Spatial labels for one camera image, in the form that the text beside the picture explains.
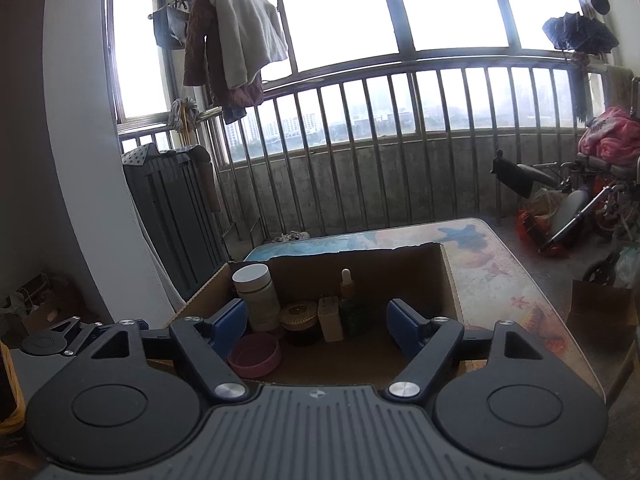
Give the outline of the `white lidded supplement bottle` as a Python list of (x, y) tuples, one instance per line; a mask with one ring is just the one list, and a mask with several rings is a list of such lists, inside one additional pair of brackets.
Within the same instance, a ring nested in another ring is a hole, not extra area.
[(281, 307), (268, 266), (265, 263), (243, 266), (232, 274), (232, 282), (246, 304), (250, 327), (255, 332), (275, 330)]

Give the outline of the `brown cardboard box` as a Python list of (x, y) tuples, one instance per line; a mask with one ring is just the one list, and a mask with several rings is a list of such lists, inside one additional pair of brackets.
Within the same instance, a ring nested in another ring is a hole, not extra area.
[(387, 327), (394, 299), (429, 320), (459, 321), (461, 309), (445, 249), (426, 243), (267, 260), (284, 318), (271, 331), (278, 365), (251, 386), (382, 389), (418, 353), (416, 336)]

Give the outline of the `seashell print table mat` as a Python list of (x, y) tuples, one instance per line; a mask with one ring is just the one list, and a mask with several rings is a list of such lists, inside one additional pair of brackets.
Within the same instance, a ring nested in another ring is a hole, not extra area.
[(248, 261), (363, 249), (395, 249), (438, 243), (446, 252), (464, 322), (490, 327), (511, 320), (538, 335), (600, 396), (604, 389), (561, 315), (508, 246), (477, 218), (401, 226), (359, 233), (271, 243), (253, 249)]

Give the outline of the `pink round bowl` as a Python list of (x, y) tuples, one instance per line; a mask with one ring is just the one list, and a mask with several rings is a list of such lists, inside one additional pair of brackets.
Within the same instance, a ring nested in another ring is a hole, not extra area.
[(256, 379), (269, 375), (282, 359), (275, 336), (256, 333), (243, 336), (228, 357), (228, 363), (241, 378)]

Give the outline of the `small cardboard box on floor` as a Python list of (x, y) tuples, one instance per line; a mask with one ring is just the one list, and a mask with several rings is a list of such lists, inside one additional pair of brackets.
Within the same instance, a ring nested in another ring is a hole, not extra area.
[(639, 326), (634, 292), (574, 281), (566, 325), (584, 348), (626, 350)]

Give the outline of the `red plastic bag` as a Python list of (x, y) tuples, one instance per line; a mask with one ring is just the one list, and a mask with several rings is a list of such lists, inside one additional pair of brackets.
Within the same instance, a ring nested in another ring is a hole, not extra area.
[(547, 239), (548, 224), (527, 210), (520, 210), (516, 217), (516, 234), (523, 242), (541, 244)]

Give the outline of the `dark jar with wooden lid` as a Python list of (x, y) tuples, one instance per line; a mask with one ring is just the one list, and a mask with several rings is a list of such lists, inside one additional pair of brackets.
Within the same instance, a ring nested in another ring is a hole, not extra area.
[(314, 302), (299, 302), (283, 308), (279, 322), (285, 330), (301, 332), (308, 330), (318, 321), (318, 306)]

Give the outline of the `black suitcase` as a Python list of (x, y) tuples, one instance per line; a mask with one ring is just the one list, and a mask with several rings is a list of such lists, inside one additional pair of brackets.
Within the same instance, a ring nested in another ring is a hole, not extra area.
[(191, 299), (228, 260), (208, 151), (192, 145), (161, 152), (145, 144), (122, 155), (122, 169), (171, 284)]

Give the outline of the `green dropper bottle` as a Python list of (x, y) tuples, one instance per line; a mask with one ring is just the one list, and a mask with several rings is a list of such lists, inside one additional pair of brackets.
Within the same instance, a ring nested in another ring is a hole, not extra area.
[(350, 339), (358, 337), (366, 324), (363, 304), (357, 295), (352, 271), (347, 268), (341, 270), (340, 318), (344, 336)]

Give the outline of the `wheelchair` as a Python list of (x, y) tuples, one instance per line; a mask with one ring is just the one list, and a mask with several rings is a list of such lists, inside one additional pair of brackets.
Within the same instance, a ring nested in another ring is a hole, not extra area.
[[(639, 79), (630, 84), (630, 109), (639, 119)], [(535, 244), (544, 256), (556, 256), (584, 229), (611, 243), (610, 253), (588, 266), (582, 279), (612, 286), (620, 278), (625, 257), (639, 253), (639, 159), (634, 165), (611, 165), (577, 152), (571, 162), (525, 165), (496, 151), (491, 173), (518, 197), (546, 194), (551, 200), (547, 239)]]

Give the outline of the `white sneakers pair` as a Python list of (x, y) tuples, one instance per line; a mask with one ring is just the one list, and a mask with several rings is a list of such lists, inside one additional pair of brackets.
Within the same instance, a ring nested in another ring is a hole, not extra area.
[(297, 242), (298, 240), (309, 240), (310, 234), (306, 231), (290, 231), (287, 233), (281, 233), (275, 237), (273, 243), (288, 243)]

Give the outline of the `metal balcony railing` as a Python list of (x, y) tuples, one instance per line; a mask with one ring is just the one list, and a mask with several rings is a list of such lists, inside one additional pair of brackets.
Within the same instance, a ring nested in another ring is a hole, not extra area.
[(224, 234), (270, 240), (422, 222), (514, 216), (520, 200), (490, 172), (495, 154), (558, 170), (605, 69), (560, 56), (450, 56), (315, 70), (270, 84), (234, 124), (218, 108), (166, 113), (119, 133), (124, 151), (201, 145)]

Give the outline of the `pink blanket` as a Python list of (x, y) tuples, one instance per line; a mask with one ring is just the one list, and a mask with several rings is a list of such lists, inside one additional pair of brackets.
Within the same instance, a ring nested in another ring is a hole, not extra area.
[(608, 108), (586, 129), (578, 152), (611, 165), (634, 165), (640, 153), (639, 119), (619, 107)]

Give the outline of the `hanging brown and white jackets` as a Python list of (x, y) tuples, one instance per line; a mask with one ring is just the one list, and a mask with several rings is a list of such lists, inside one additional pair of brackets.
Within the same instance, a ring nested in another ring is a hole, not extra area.
[(226, 124), (262, 104), (262, 69), (287, 58), (280, 16), (268, 0), (194, 0), (186, 24), (183, 84), (206, 87)]

